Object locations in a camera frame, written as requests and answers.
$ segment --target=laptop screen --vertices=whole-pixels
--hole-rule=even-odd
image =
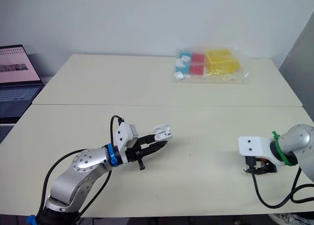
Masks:
[[[0,84],[39,80],[23,46],[0,47]]]

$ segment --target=floor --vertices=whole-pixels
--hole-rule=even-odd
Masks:
[[[0,215],[0,225],[27,225],[26,216]],[[276,225],[267,215],[82,218],[77,225]]]

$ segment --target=red block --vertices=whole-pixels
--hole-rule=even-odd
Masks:
[[[203,75],[204,74],[204,64],[192,64],[190,66],[190,74]]]
[[[204,74],[204,59],[205,59],[205,55],[203,54],[192,54],[190,74],[195,74],[195,75]]]
[[[203,54],[192,54],[192,63],[204,64],[205,55]]]

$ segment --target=laptop keyboard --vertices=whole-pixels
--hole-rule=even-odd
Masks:
[[[0,90],[0,102],[28,101],[32,99],[37,90],[37,87]]]
[[[0,126],[0,144],[5,139],[6,135],[11,131],[13,126]]]

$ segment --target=green zip tie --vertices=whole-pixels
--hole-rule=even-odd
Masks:
[[[276,146],[276,149],[280,155],[280,157],[282,158],[282,160],[285,162],[286,165],[288,166],[293,166],[293,164],[291,164],[289,162],[289,160],[286,158],[286,155],[284,154],[284,152],[280,149],[280,146],[279,146],[279,142],[278,142],[278,138],[280,137],[280,135],[278,135],[276,133],[276,131],[273,131],[272,134],[274,135],[274,139],[275,139],[275,146]]]

